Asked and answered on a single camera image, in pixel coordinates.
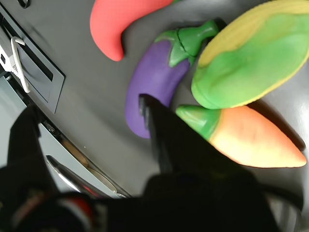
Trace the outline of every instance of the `gray surface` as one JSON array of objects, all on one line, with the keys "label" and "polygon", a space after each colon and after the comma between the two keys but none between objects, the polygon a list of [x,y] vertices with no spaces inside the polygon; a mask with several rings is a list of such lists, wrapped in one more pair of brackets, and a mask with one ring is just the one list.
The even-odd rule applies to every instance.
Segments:
[{"label": "gray surface", "polygon": [[[67,77],[55,115],[37,104],[102,171],[125,190],[137,194],[149,175],[158,170],[149,141],[135,136],[124,117],[126,88],[143,52],[165,29],[217,16],[231,22],[263,1],[183,0],[134,22],[123,35],[126,55],[118,63],[106,58],[92,41],[89,16],[93,0],[33,0],[26,10],[17,1],[1,2]],[[306,65],[296,77],[264,98],[275,110],[275,119],[283,117],[305,143],[309,142],[308,71]],[[190,75],[180,84],[173,106],[195,102],[189,86]],[[299,196],[304,190],[305,204],[309,205],[307,167],[253,170],[264,183]]]},{"label": "gray surface", "polygon": [[271,212],[281,232],[298,232],[301,227],[300,210],[277,195],[266,194]]}]

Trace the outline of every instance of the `purple eggplant toy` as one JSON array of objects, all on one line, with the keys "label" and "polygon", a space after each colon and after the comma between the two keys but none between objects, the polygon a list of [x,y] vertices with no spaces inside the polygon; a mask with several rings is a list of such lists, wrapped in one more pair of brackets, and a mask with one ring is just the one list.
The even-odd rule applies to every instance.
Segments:
[{"label": "purple eggplant toy", "polygon": [[138,63],[126,94],[126,122],[142,138],[150,138],[140,115],[139,95],[149,94],[169,106],[177,85],[194,63],[202,42],[219,33],[214,21],[197,28],[165,31]]}]

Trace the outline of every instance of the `carrot toy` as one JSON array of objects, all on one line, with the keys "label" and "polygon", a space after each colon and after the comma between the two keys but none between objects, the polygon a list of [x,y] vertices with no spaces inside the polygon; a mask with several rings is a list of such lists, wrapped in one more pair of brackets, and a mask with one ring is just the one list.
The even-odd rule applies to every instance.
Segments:
[{"label": "carrot toy", "polygon": [[218,151],[239,164],[272,168],[301,167],[307,163],[279,128],[248,106],[209,110],[181,105],[176,114]]}]

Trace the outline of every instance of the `corn toy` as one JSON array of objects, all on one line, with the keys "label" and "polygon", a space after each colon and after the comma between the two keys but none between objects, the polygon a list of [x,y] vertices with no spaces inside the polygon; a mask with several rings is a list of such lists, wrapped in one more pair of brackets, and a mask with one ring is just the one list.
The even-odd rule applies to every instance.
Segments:
[{"label": "corn toy", "polygon": [[192,94],[208,109],[245,105],[291,78],[308,56],[309,1],[270,1],[244,13],[207,45]]},{"label": "corn toy", "polygon": [[126,94],[126,122],[136,135],[150,138],[140,115],[139,95],[149,94],[168,106],[201,43],[218,32],[216,23],[209,21],[198,28],[163,32],[148,48],[135,68]]},{"label": "corn toy", "polygon": [[90,16],[90,31],[99,49],[120,61],[124,52],[122,32],[135,20],[178,0],[96,0]]},{"label": "corn toy", "polygon": [[209,110],[181,105],[176,114],[218,151],[239,164],[300,167],[306,158],[272,122],[248,106]]}]

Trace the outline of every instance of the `red chili pepper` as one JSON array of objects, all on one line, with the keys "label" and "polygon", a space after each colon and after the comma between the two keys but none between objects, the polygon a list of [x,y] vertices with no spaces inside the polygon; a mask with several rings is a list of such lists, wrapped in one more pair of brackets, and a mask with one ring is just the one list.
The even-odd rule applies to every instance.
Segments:
[{"label": "red chili pepper", "polygon": [[120,61],[124,56],[122,32],[133,21],[172,2],[173,0],[96,0],[90,16],[92,38],[108,58]]}]

